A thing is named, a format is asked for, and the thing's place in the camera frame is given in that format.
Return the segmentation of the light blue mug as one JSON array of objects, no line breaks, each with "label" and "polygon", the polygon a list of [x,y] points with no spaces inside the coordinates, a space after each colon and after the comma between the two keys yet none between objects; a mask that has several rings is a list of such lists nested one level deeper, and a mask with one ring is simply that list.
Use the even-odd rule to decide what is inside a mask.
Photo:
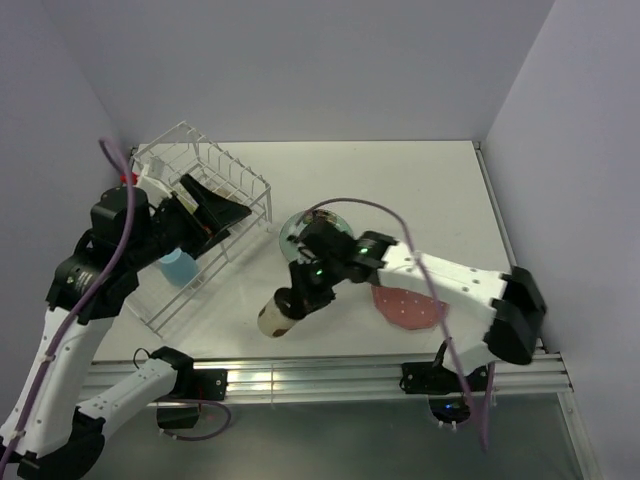
[{"label": "light blue mug", "polygon": [[158,265],[165,279],[177,288],[184,288],[199,274],[196,261],[180,248],[161,257]]}]

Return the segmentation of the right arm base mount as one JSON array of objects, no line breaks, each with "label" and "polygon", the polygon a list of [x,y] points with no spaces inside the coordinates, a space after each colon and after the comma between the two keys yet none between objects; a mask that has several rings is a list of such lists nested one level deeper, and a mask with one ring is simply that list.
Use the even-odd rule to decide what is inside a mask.
[{"label": "right arm base mount", "polygon": [[[446,396],[458,394],[457,398],[429,400],[430,414],[436,425],[456,431],[471,420],[471,408],[456,373],[443,366],[447,342],[440,345],[435,358],[430,362],[405,362],[401,365],[402,376],[399,388],[407,395]],[[488,426],[493,395],[495,364],[491,363],[474,370],[466,377],[471,392],[484,388],[480,413],[481,427]]]}]

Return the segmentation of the white floral bowl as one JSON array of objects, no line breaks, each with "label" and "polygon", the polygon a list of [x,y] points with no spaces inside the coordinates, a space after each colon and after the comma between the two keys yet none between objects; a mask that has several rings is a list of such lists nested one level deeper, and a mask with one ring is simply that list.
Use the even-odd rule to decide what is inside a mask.
[{"label": "white floral bowl", "polygon": [[223,188],[221,186],[215,186],[211,188],[211,191],[216,195],[219,195],[227,200],[236,201],[236,195],[233,191]]}]

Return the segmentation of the stainless steel cup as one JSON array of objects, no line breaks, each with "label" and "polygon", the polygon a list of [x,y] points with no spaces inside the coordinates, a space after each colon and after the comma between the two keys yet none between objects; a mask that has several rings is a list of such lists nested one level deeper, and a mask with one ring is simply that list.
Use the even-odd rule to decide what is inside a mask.
[{"label": "stainless steel cup", "polygon": [[297,322],[304,319],[307,315],[304,304],[300,299],[299,302],[300,317],[286,318],[278,310],[273,295],[258,314],[257,325],[260,332],[269,338],[278,338],[285,335]]}]

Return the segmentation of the teal floral plate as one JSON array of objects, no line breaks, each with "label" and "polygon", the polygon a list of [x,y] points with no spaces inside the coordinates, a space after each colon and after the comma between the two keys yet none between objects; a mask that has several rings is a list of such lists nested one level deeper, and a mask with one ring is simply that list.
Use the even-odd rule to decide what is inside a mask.
[{"label": "teal floral plate", "polygon": [[353,235],[350,225],[339,215],[326,209],[316,209],[311,212],[298,212],[292,215],[283,225],[279,234],[279,247],[287,262],[300,260],[304,254],[301,245],[295,240],[302,231],[316,220],[326,220],[339,231]]}]

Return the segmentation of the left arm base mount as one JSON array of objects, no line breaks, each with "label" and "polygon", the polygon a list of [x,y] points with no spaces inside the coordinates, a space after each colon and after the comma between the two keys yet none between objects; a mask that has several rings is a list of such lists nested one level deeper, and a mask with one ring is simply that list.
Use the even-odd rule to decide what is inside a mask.
[{"label": "left arm base mount", "polygon": [[161,435],[176,441],[199,442],[224,433],[232,423],[223,403],[227,391],[225,369],[197,369],[186,388],[156,402],[156,424]]}]

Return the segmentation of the pink polka dot plate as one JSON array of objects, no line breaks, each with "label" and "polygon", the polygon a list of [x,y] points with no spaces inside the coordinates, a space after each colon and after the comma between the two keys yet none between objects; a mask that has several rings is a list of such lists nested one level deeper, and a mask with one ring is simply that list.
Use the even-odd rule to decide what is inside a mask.
[{"label": "pink polka dot plate", "polygon": [[391,325],[404,330],[427,330],[439,323],[439,314],[448,314],[449,305],[404,289],[371,287],[375,308]]}]

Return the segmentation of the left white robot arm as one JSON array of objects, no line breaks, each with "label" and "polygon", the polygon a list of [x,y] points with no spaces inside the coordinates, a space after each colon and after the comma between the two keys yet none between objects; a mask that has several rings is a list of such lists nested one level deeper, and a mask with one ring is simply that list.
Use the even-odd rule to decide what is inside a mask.
[{"label": "left white robot arm", "polygon": [[181,250],[198,258],[251,214],[185,175],[176,193],[152,206],[134,185],[104,192],[90,228],[56,269],[46,297],[42,340],[21,395],[1,428],[1,462],[23,479],[79,479],[107,440],[149,403],[186,399],[193,359],[163,346],[133,374],[88,401],[79,398],[94,355],[138,288],[141,270]]}]

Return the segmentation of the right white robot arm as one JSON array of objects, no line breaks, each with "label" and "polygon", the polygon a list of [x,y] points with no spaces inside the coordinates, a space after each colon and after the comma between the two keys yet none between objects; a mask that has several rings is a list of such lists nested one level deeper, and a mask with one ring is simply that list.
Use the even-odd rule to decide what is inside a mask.
[{"label": "right white robot arm", "polygon": [[467,374],[493,361],[532,362],[547,305],[528,270],[476,269],[413,253],[382,233],[354,238],[324,219],[305,226],[294,240],[304,255],[289,264],[290,286],[277,289],[259,312],[264,335],[284,335],[334,301],[335,285],[350,281],[428,296],[475,321],[471,338],[454,340],[433,365],[434,381],[443,389],[457,388]]}]

